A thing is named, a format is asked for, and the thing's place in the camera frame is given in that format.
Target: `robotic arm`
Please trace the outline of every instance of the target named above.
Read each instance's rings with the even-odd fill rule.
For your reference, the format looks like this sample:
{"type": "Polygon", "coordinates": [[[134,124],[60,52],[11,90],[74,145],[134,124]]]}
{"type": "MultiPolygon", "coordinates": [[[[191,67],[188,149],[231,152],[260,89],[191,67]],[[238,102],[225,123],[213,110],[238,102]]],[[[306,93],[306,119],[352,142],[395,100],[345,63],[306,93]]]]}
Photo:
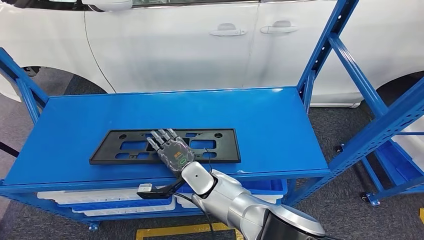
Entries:
{"type": "Polygon", "coordinates": [[[212,169],[208,172],[194,161],[191,148],[172,129],[158,131],[162,137],[151,132],[158,144],[150,137],[147,140],[166,166],[193,189],[193,203],[227,226],[238,229],[246,240],[325,238],[323,227],[313,217],[292,207],[257,198],[236,179],[220,171],[212,169]]]}

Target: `robot finger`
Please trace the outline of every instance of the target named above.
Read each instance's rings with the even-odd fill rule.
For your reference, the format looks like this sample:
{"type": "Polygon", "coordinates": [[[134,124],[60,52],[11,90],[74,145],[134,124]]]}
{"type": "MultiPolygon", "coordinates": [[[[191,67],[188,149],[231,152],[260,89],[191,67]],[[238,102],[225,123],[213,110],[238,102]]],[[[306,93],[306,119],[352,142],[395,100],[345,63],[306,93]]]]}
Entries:
{"type": "Polygon", "coordinates": [[[156,144],[156,142],[151,139],[150,137],[147,137],[147,142],[151,144],[151,146],[157,151],[160,149],[160,147],[156,144]]]}
{"type": "Polygon", "coordinates": [[[178,135],[175,133],[175,131],[172,128],[167,128],[166,130],[169,132],[169,134],[171,134],[171,137],[173,139],[176,139],[178,137],[178,135]]]}
{"type": "Polygon", "coordinates": [[[158,130],[160,134],[162,134],[162,136],[165,138],[166,141],[169,141],[171,139],[171,137],[168,135],[168,133],[166,131],[164,131],[163,129],[159,129],[158,130]]]}
{"type": "Polygon", "coordinates": [[[153,137],[156,139],[156,141],[160,144],[160,145],[162,145],[162,144],[164,144],[165,142],[164,142],[164,140],[162,140],[162,138],[155,132],[155,131],[151,131],[150,132],[152,135],[153,135],[153,137]]]}

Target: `car door handle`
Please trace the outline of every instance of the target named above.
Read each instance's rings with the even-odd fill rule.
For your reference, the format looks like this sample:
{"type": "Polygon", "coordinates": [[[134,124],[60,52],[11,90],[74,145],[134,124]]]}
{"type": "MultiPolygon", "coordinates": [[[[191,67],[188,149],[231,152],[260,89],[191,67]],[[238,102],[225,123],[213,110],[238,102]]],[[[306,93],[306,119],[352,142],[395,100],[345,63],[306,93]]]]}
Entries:
{"type": "Polygon", "coordinates": [[[234,37],[245,35],[246,33],[247,31],[236,28],[236,26],[232,23],[219,24],[216,30],[209,32],[210,35],[218,37],[234,37]]]}
{"type": "Polygon", "coordinates": [[[260,28],[263,34],[288,34],[297,31],[299,28],[292,25],[288,20],[279,20],[274,22],[272,26],[264,26],[260,28]]]}

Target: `gray floor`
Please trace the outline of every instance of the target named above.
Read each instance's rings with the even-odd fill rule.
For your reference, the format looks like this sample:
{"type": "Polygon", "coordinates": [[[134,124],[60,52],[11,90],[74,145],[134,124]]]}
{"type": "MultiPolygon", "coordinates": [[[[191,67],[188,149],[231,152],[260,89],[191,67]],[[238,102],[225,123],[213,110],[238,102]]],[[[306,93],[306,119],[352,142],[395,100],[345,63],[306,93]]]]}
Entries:
{"type": "MultiPolygon", "coordinates": [[[[44,69],[37,76],[47,92],[55,94],[101,93],[92,84],[62,73],[44,69]]],[[[20,149],[31,130],[31,121],[22,104],[0,98],[0,139],[20,149]]],[[[337,153],[333,147],[348,141],[370,120],[362,108],[313,108],[310,120],[327,160],[337,153]]],[[[2,174],[13,163],[13,158],[0,152],[2,174]]],[[[297,207],[319,219],[330,236],[341,239],[424,239],[424,224],[419,219],[419,208],[424,207],[424,194],[399,195],[371,207],[359,198],[359,192],[372,191],[373,185],[360,164],[356,164],[332,182],[318,190],[297,207]]],[[[0,202],[0,210],[5,203],[0,202]]],[[[105,221],[97,232],[87,226],[12,201],[0,221],[0,238],[7,240],[133,240],[137,229],[182,226],[206,223],[204,216],[170,217],[123,221],[105,221]]],[[[155,237],[157,239],[210,239],[208,233],[185,236],[155,237]]],[[[232,232],[219,233],[217,239],[234,239],[232,232]]]]}

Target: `yellow floor line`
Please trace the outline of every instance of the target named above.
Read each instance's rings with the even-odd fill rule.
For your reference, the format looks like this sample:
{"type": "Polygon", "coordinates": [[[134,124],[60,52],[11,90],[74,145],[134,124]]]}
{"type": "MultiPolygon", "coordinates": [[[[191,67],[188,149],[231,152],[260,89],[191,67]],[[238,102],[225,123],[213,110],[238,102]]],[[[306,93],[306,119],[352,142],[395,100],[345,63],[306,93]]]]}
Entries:
{"type": "MultiPolygon", "coordinates": [[[[214,231],[231,230],[223,223],[212,223],[214,231]]],[[[235,230],[235,239],[243,240],[243,235],[237,229],[235,230]]],[[[181,235],[181,234],[194,234],[209,232],[209,224],[198,224],[198,225],[187,225],[187,226],[172,226],[172,227],[160,227],[150,229],[138,229],[135,235],[135,240],[143,240],[147,237],[158,237],[158,236],[169,236],[169,235],[181,235]]]]}
{"type": "Polygon", "coordinates": [[[419,209],[419,218],[421,219],[422,223],[424,224],[424,208],[419,209]]]}

